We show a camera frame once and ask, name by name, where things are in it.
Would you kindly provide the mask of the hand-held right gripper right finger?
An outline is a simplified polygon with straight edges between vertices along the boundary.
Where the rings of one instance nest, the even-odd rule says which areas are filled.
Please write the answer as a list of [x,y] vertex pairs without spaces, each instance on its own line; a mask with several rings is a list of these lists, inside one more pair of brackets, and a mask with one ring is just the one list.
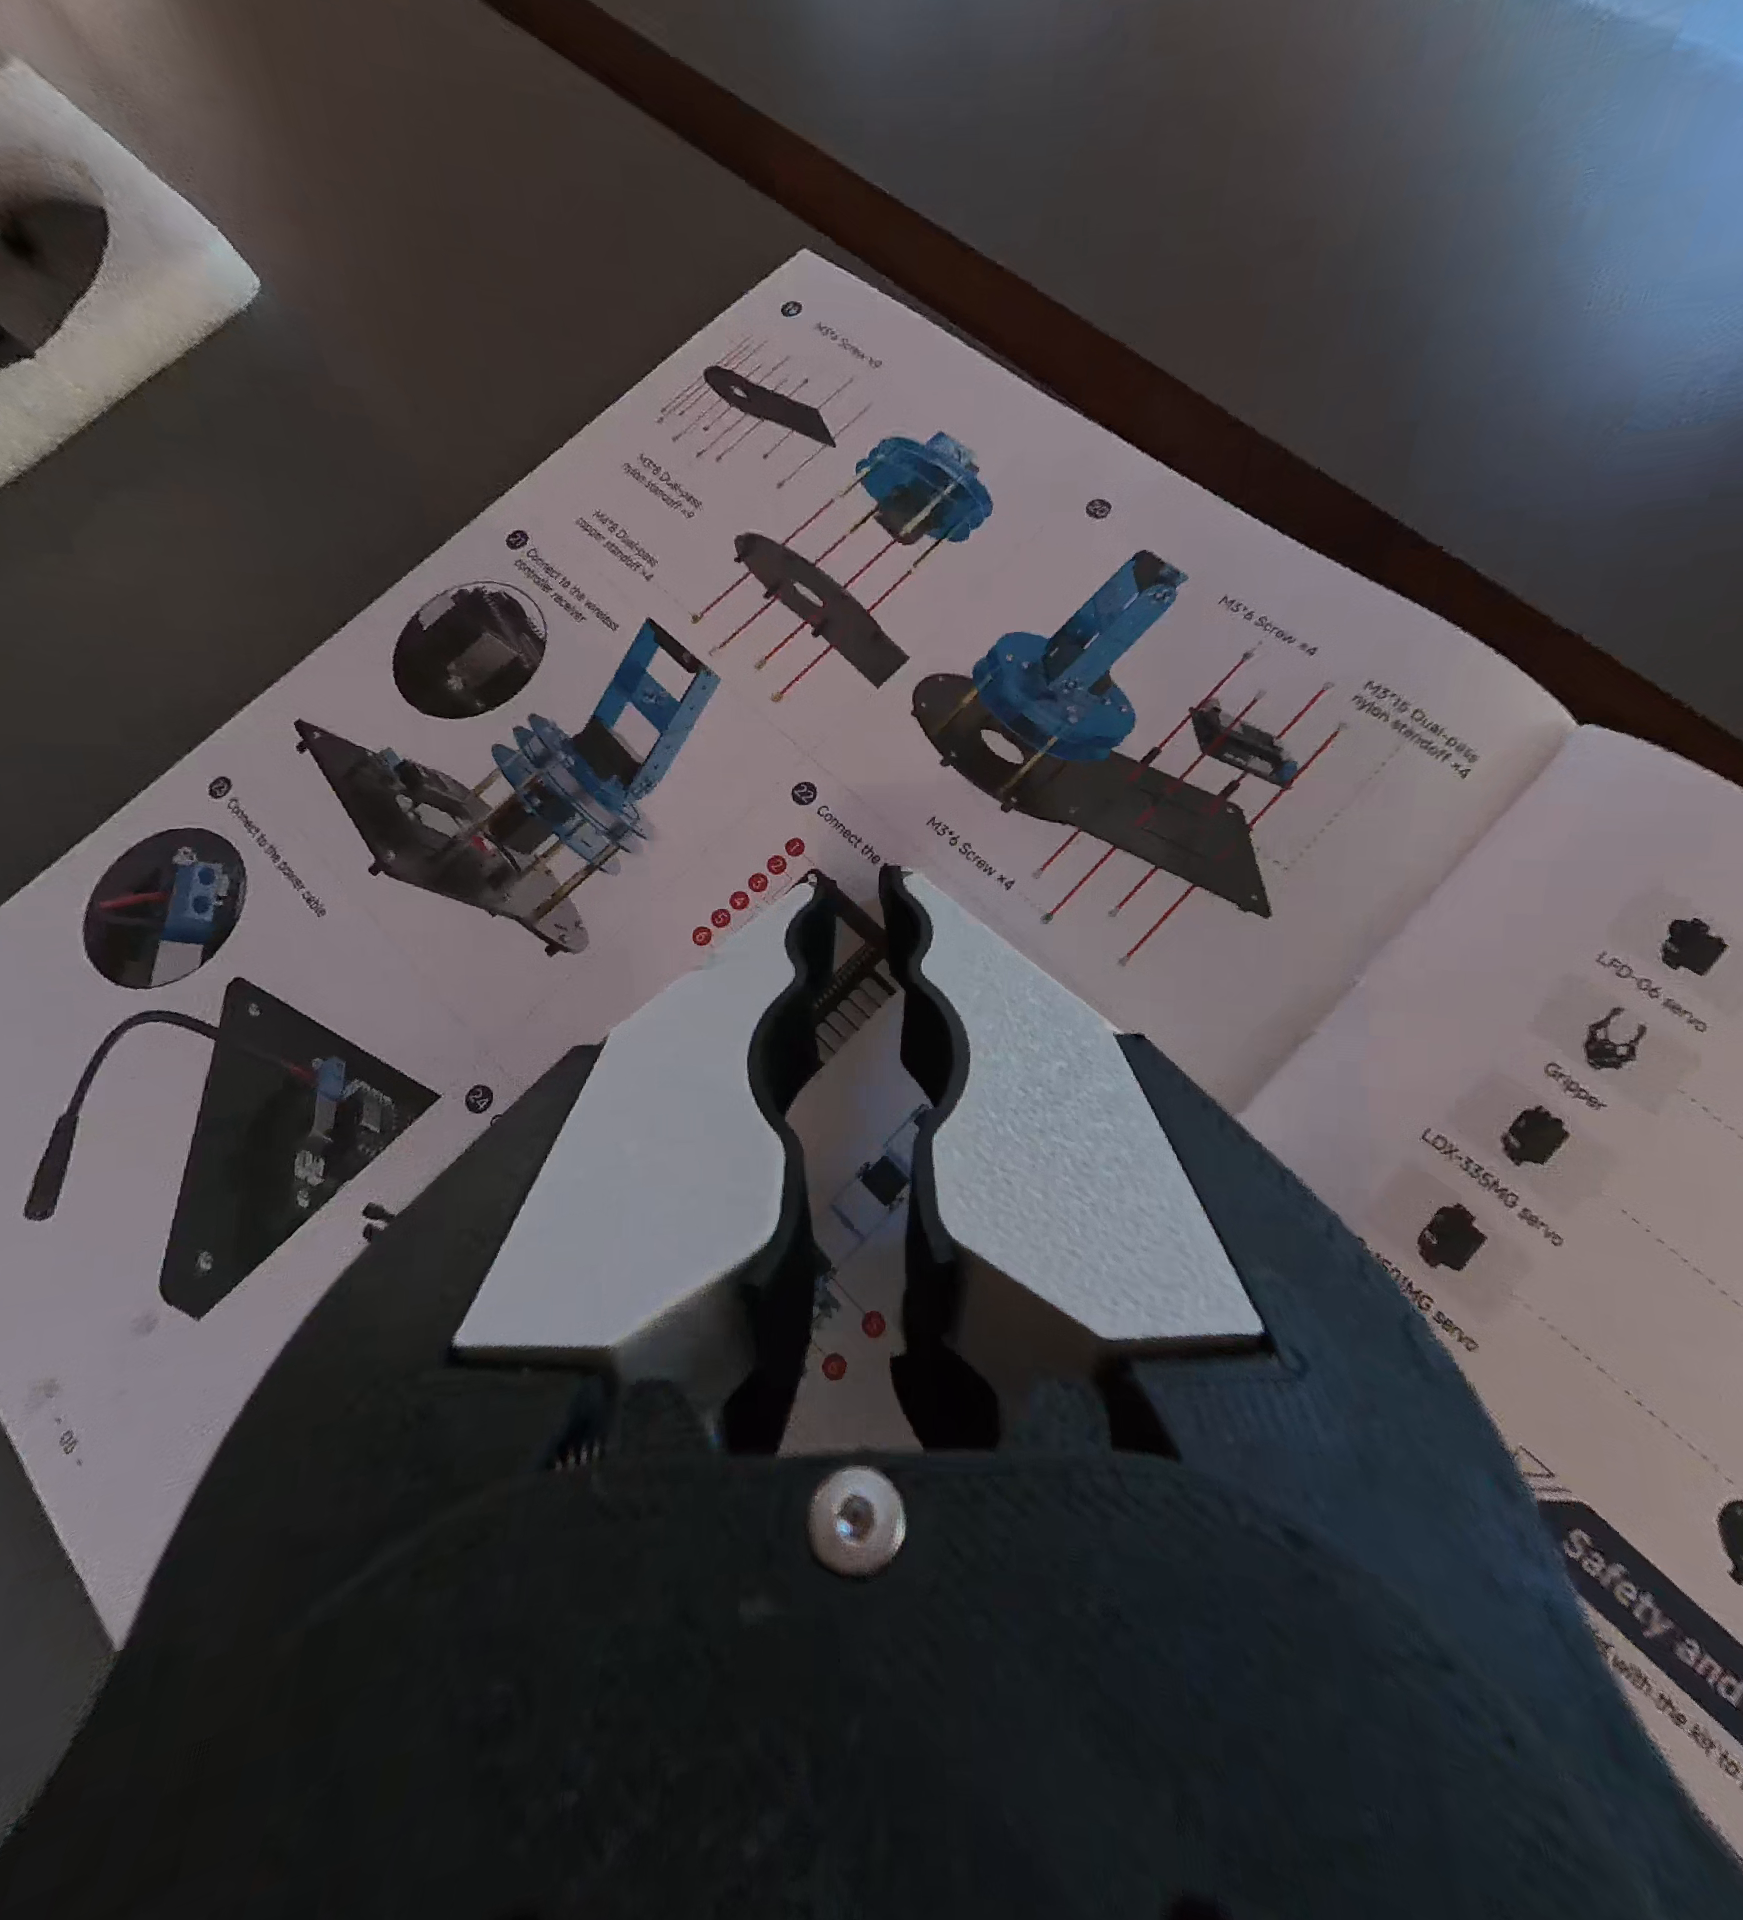
[[990,1449],[1048,1383],[1163,1445],[1146,1359],[1263,1356],[1269,1329],[1129,1042],[958,905],[881,873],[901,1061],[927,1096],[893,1383],[929,1449]]

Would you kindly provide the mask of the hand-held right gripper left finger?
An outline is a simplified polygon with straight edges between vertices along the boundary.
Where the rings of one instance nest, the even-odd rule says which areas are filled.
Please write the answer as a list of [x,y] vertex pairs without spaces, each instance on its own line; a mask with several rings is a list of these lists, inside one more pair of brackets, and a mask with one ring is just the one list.
[[835,897],[802,875],[607,1037],[453,1332],[460,1359],[678,1384],[777,1452],[811,1355],[819,1250],[788,1121],[819,1072]]

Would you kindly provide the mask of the white foam square with hole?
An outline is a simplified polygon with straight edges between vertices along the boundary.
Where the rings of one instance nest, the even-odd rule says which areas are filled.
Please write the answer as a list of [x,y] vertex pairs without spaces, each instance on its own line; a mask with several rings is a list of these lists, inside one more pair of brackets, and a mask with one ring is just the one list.
[[0,489],[262,290],[236,245],[22,62],[0,64],[0,215],[28,217],[69,311],[0,371]]

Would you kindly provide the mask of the printed assembly manual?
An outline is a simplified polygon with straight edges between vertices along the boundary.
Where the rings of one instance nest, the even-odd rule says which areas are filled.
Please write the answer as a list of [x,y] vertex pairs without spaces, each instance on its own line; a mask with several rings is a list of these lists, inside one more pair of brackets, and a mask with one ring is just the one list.
[[0,1424],[109,1653],[573,1042],[908,866],[1344,1212],[1743,1861],[1743,759],[798,250],[0,905]]

